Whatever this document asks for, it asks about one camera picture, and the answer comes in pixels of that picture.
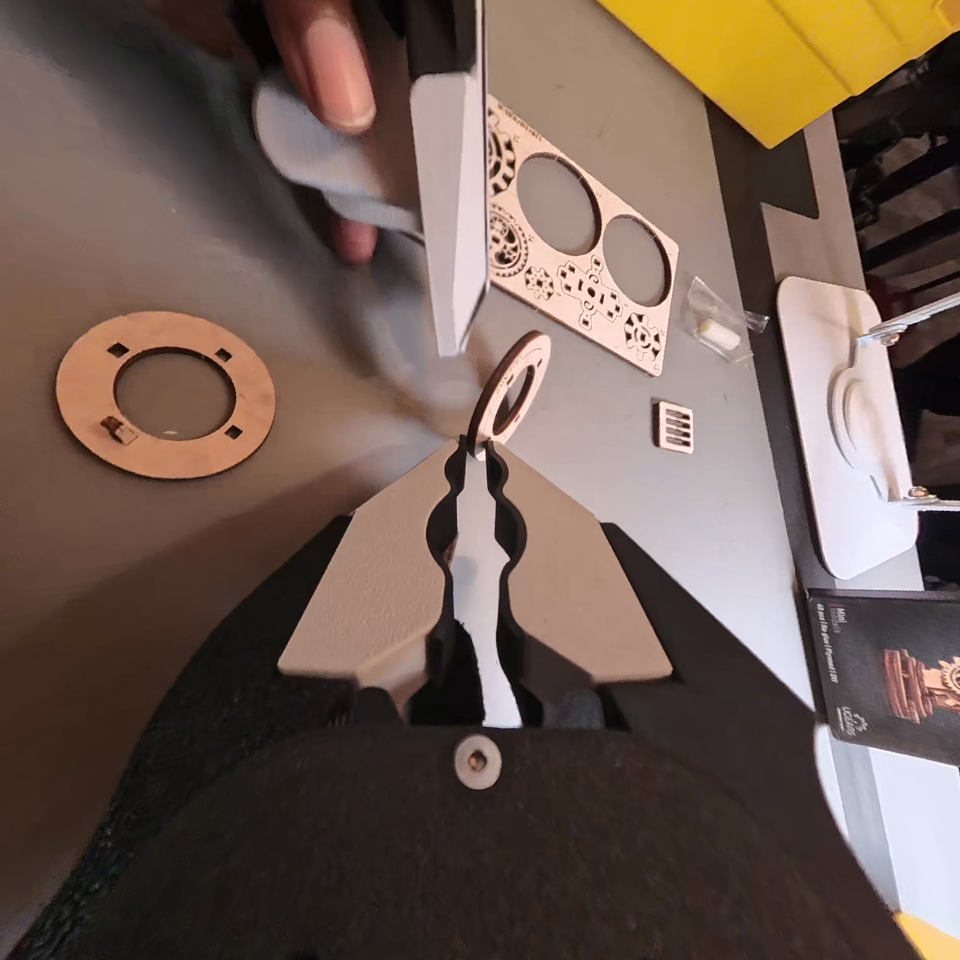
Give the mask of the yellow plastic bin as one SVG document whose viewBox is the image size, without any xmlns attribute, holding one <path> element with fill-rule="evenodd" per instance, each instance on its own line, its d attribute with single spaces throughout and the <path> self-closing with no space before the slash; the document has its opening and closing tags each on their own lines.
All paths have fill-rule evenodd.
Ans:
<svg viewBox="0 0 960 960">
<path fill-rule="evenodd" d="M 957 1 L 602 1 L 773 148 L 958 32 Z"/>
</svg>

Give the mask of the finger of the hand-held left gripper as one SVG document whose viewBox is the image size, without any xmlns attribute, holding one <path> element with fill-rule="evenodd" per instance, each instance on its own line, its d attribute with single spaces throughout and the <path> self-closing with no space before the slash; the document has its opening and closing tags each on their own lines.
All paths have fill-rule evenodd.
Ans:
<svg viewBox="0 0 960 960">
<path fill-rule="evenodd" d="M 423 75 L 410 106 L 434 329 L 449 358 L 464 352 L 490 284 L 484 73 Z"/>
</svg>

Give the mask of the wooden puzzle sheet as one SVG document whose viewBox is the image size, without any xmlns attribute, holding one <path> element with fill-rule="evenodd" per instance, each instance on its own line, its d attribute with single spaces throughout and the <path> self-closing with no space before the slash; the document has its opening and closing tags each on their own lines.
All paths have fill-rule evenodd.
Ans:
<svg viewBox="0 0 960 960">
<path fill-rule="evenodd" d="M 487 103 L 489 272 L 493 285 L 575 331 L 650 378 L 664 370 L 680 247 L 653 222 L 493 95 Z M 546 240 L 522 207 L 520 180 L 530 162 L 570 174 L 589 201 L 594 236 L 582 251 Z M 610 228 L 635 225 L 652 243 L 661 269 L 658 291 L 626 292 L 606 252 Z"/>
</svg>

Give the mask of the slotted wooden grille piece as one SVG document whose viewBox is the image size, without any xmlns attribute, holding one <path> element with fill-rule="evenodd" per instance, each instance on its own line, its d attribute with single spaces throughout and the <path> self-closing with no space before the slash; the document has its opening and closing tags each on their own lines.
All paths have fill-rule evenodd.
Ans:
<svg viewBox="0 0 960 960">
<path fill-rule="evenodd" d="M 652 406 L 652 438 L 660 450 L 690 455 L 694 451 L 694 420 L 690 408 L 658 400 Z"/>
</svg>

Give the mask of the grey desk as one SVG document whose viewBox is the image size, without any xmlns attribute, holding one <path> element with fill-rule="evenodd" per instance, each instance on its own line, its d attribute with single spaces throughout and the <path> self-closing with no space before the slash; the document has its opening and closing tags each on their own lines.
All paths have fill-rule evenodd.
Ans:
<svg viewBox="0 0 960 960">
<path fill-rule="evenodd" d="M 466 428 L 523 330 L 554 342 L 510 444 L 619 525 L 794 685 L 793 562 L 750 369 L 673 328 L 653 380 L 497 290 L 437 356 L 421 244 L 352 270 L 327 211 L 251 130 L 233 65 L 140 2 L 2 2 L 2 954 L 90 843 L 149 718 L 268 575 Z M 217 476 L 102 462 L 54 398 L 72 343 L 140 310 L 208 319 L 264 360 L 269 438 Z M 654 402 L 693 412 L 659 449 Z"/>
</svg>

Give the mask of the black puzzle kit box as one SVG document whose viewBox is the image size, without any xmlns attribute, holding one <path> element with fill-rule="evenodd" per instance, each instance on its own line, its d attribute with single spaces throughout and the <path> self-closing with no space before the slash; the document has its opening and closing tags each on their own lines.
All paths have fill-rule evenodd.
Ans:
<svg viewBox="0 0 960 960">
<path fill-rule="evenodd" d="M 958 591 L 811 588 L 806 604 L 834 738 L 958 767 Z"/>
</svg>

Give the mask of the clear plastic bag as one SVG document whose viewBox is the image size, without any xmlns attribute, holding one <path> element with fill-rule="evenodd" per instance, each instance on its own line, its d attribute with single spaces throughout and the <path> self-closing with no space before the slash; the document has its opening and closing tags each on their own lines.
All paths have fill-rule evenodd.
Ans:
<svg viewBox="0 0 960 960">
<path fill-rule="evenodd" d="M 688 287 L 684 318 L 688 332 L 694 340 L 713 354 L 734 365 L 744 365 L 752 359 L 753 351 L 750 337 L 752 334 L 764 332 L 770 323 L 768 315 L 729 305 L 699 277 L 693 277 Z M 740 334 L 741 343 L 736 353 L 719 353 L 697 338 L 695 335 L 696 327 L 705 319 L 720 321 Z"/>
</svg>

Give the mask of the yellow plastic piece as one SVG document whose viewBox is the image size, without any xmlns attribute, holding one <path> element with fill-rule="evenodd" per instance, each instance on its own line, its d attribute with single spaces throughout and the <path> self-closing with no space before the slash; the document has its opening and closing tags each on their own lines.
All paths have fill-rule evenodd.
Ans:
<svg viewBox="0 0 960 960">
<path fill-rule="evenodd" d="M 959 939 L 937 926 L 898 911 L 894 919 L 914 950 L 923 959 L 959 959 Z"/>
</svg>

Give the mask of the person's left hand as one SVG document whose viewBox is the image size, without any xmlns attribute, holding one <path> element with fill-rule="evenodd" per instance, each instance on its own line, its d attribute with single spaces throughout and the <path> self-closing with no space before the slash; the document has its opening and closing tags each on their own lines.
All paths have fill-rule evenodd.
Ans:
<svg viewBox="0 0 960 960">
<path fill-rule="evenodd" d="M 318 120 L 356 137 L 377 103 L 366 46 L 349 1 L 267 1 L 271 38 L 288 78 Z"/>
</svg>

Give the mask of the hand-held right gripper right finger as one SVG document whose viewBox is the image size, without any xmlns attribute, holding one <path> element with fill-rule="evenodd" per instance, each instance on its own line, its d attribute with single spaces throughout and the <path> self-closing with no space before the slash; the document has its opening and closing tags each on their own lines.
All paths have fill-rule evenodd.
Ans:
<svg viewBox="0 0 960 960">
<path fill-rule="evenodd" d="M 601 523 L 504 445 L 488 441 L 494 537 L 506 554 L 496 648 L 524 727 L 603 727 L 601 690 L 674 668 Z"/>
</svg>

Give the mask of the silver metal bracket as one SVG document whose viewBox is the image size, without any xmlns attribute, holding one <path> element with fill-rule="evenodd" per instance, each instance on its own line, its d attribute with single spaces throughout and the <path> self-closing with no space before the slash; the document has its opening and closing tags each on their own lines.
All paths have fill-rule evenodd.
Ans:
<svg viewBox="0 0 960 960">
<path fill-rule="evenodd" d="M 906 490 L 891 493 L 886 501 L 888 506 L 903 511 L 938 512 L 959 514 L 960 504 L 957 499 L 944 499 L 931 492 L 924 486 L 910 486 Z"/>
<path fill-rule="evenodd" d="M 856 344 L 858 347 L 864 347 L 870 343 L 880 343 L 883 347 L 892 347 L 909 328 L 958 306 L 959 293 L 950 294 L 896 318 L 877 324 L 859 336 Z"/>
</svg>

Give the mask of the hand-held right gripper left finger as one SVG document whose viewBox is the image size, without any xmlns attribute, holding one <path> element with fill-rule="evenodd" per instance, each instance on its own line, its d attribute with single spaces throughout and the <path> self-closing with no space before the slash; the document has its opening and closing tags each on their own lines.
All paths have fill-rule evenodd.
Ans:
<svg viewBox="0 0 960 960">
<path fill-rule="evenodd" d="M 408 714 L 450 665 L 461 491 L 462 445 L 451 440 L 354 510 L 278 660 L 281 674 L 383 690 Z"/>
</svg>

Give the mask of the white stand base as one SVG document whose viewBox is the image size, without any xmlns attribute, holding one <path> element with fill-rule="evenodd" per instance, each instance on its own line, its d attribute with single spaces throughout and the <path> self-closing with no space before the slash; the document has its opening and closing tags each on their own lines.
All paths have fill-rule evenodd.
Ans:
<svg viewBox="0 0 960 960">
<path fill-rule="evenodd" d="M 880 312 L 858 289 L 788 276 L 776 294 L 822 563 L 850 581 L 911 550 L 918 512 Z"/>
</svg>

